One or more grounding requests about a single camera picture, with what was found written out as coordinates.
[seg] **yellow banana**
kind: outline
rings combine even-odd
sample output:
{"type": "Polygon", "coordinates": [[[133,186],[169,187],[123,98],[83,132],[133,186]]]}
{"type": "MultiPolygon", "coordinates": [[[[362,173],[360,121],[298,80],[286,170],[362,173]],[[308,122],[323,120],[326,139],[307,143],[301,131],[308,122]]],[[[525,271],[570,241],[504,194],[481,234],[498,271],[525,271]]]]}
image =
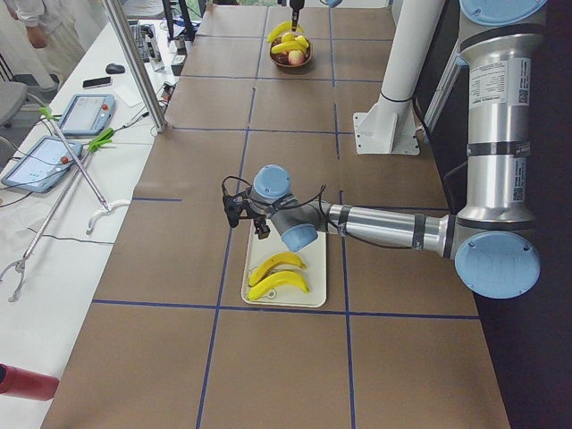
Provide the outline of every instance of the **yellow banana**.
{"type": "Polygon", "coordinates": [[[310,289],[307,286],[306,280],[304,277],[302,277],[302,274],[296,273],[295,271],[284,270],[279,271],[278,273],[270,274],[259,284],[253,288],[250,288],[247,294],[247,299],[250,301],[256,301],[257,299],[262,298],[270,290],[285,284],[296,286],[304,293],[310,292],[310,289]]]}
{"type": "MultiPolygon", "coordinates": [[[[276,40],[276,38],[278,38],[278,36],[280,36],[283,32],[285,31],[290,31],[292,29],[292,21],[285,21],[281,24],[278,24],[268,35],[268,37],[266,38],[266,42],[268,43],[272,43],[276,40]]],[[[302,29],[302,27],[300,27],[300,25],[298,25],[298,33],[303,33],[304,29],[302,29]]]]}
{"type": "Polygon", "coordinates": [[[271,270],[278,265],[295,265],[298,268],[305,270],[306,264],[294,252],[282,252],[266,259],[256,270],[250,275],[248,285],[254,286],[266,277],[271,270]]]}
{"type": "Polygon", "coordinates": [[[310,47],[310,44],[307,41],[307,38],[305,38],[302,35],[296,36],[294,38],[294,40],[296,40],[297,42],[299,42],[300,44],[302,44],[306,49],[308,49],[310,47]]]}
{"type": "Polygon", "coordinates": [[[294,50],[299,50],[302,51],[304,55],[306,54],[306,47],[302,45],[300,42],[297,42],[296,40],[292,40],[291,42],[279,43],[276,46],[272,46],[270,52],[272,52],[273,54],[279,54],[280,52],[294,51],[294,50]]]}

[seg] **red cup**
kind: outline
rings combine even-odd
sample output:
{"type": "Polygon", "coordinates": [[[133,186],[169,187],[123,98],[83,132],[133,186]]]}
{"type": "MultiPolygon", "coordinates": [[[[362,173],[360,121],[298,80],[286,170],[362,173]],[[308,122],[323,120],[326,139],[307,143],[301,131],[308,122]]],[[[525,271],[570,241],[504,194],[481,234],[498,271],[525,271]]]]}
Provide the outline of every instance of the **red cup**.
{"type": "Polygon", "coordinates": [[[28,400],[50,400],[59,383],[51,375],[0,364],[0,394],[28,400]]]}

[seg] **dark background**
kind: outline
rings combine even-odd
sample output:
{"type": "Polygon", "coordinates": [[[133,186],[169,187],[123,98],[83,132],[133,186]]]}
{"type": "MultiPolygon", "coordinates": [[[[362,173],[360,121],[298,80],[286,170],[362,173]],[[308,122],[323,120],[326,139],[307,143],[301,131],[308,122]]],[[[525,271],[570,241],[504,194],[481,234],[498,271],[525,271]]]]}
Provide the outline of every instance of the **dark background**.
{"type": "MultiPolygon", "coordinates": [[[[448,0],[417,94],[426,111],[458,35],[458,0],[448,0]]],[[[475,295],[513,429],[572,428],[572,4],[550,0],[545,40],[533,56],[526,205],[537,217],[539,282],[515,299],[475,295]]],[[[468,70],[464,69],[433,131],[441,177],[466,161],[468,70]]],[[[466,170],[447,181],[460,210],[466,170]]]]}

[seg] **black phone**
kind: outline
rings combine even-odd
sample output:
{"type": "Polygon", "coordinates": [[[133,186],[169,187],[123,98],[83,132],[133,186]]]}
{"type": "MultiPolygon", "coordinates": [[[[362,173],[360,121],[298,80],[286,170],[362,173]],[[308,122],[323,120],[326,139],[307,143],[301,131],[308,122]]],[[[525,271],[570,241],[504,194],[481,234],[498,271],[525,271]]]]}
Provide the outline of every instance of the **black phone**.
{"type": "Polygon", "coordinates": [[[111,76],[105,76],[104,78],[88,79],[83,81],[83,88],[100,88],[108,87],[111,85],[111,76]]]}

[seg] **computer mouse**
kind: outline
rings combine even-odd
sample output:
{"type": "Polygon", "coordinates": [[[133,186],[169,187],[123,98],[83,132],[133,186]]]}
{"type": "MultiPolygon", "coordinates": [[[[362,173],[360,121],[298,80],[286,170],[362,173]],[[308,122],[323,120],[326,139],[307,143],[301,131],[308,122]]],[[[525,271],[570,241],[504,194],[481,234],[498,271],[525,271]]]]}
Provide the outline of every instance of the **computer mouse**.
{"type": "Polygon", "coordinates": [[[105,72],[107,74],[121,74],[125,73],[125,67],[120,64],[111,63],[105,67],[105,72]]]}

